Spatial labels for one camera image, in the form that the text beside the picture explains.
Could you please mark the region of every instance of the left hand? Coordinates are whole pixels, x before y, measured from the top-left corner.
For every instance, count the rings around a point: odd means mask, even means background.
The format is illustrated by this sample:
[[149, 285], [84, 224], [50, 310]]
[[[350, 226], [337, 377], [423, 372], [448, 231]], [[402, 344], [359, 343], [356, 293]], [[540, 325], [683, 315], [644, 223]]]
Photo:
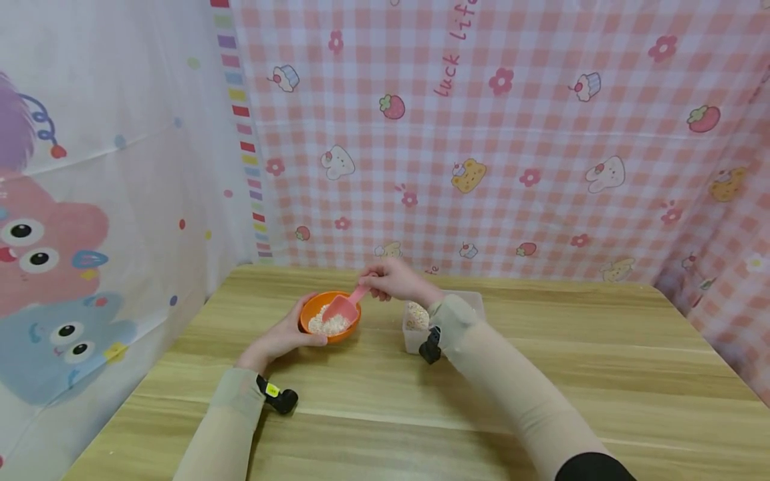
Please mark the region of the left hand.
[[241, 354], [235, 367], [251, 369], [264, 376], [265, 369], [274, 360], [301, 346], [325, 346], [326, 337], [300, 331], [300, 312], [315, 292], [303, 296], [283, 319], [256, 338]]

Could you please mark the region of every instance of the cartoon eye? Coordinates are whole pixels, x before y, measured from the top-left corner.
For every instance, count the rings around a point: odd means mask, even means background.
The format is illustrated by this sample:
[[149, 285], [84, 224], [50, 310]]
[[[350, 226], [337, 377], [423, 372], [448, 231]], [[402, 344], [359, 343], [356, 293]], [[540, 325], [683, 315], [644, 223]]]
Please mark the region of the cartoon eye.
[[54, 329], [49, 336], [51, 344], [54, 346], [64, 346], [72, 344], [85, 331], [85, 327], [80, 322], [67, 322]]
[[77, 364], [83, 362], [94, 353], [96, 344], [91, 341], [83, 341], [75, 344], [64, 355], [64, 362], [67, 364]]
[[49, 247], [27, 252], [18, 261], [18, 266], [29, 274], [42, 274], [56, 267], [59, 253]]
[[9, 222], [0, 232], [0, 240], [13, 247], [31, 246], [42, 239], [43, 224], [34, 219], [17, 219]]

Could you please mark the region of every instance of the arm sleeve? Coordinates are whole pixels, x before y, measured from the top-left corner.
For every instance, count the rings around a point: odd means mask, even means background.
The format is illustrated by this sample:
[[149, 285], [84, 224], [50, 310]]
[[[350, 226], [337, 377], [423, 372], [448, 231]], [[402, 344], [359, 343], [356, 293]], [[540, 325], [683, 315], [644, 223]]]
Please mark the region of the arm sleeve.
[[228, 369], [173, 481], [245, 481], [264, 401], [254, 371]]
[[[582, 453], [611, 458], [556, 386], [499, 332], [478, 319], [464, 300], [449, 295], [428, 311], [431, 324], [441, 330], [439, 347], [444, 355], [474, 387], [502, 408], [542, 479], [556, 479], [561, 467]], [[559, 479], [600, 479], [588, 474]]]

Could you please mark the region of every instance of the pink plastic spoon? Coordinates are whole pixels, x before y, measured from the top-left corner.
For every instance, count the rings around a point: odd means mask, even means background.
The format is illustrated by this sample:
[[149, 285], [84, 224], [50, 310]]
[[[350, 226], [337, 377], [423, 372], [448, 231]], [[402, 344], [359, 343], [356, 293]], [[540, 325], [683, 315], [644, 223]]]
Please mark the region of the pink plastic spoon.
[[364, 294], [369, 292], [369, 288], [366, 286], [358, 286], [356, 287], [356, 290], [353, 291], [353, 294], [350, 294], [350, 296], [337, 296], [334, 299], [332, 299], [331, 304], [329, 304], [329, 307], [326, 308], [325, 311], [323, 311], [323, 316], [321, 316], [321, 322], [326, 322], [329, 319], [333, 318], [337, 314], [340, 314], [345, 319], [348, 319], [349, 321], [353, 321], [356, 317], [358, 317], [358, 309], [356, 309], [356, 304], [358, 301], [361, 300]]

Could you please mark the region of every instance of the pink gingham backdrop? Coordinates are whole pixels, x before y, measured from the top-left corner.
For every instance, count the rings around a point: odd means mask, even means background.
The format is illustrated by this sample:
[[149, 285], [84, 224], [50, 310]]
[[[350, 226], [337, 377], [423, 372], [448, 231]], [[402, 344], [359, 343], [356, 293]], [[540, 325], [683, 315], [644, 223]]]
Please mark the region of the pink gingham backdrop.
[[766, 4], [232, 2], [276, 261], [655, 284], [770, 403]]

